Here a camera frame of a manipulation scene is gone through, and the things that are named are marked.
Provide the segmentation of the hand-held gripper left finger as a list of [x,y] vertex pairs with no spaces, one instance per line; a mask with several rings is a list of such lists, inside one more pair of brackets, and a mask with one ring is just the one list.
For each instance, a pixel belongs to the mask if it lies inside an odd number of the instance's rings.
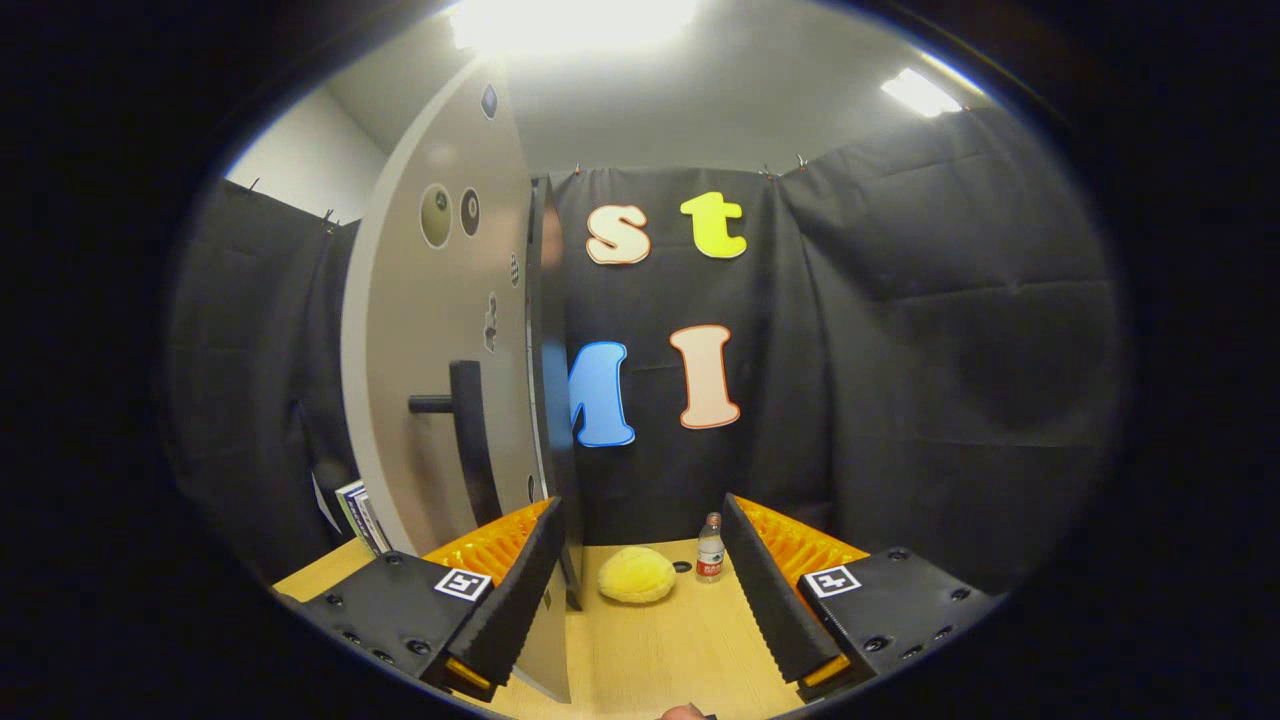
[[507,685],[564,546],[544,498],[419,557],[389,551],[291,609],[417,682],[479,701]]

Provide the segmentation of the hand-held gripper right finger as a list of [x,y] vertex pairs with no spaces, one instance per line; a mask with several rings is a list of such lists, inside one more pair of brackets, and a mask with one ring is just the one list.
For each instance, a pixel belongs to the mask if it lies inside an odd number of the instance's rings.
[[910,667],[991,611],[991,597],[913,550],[869,553],[727,495],[721,536],[782,679],[805,701]]

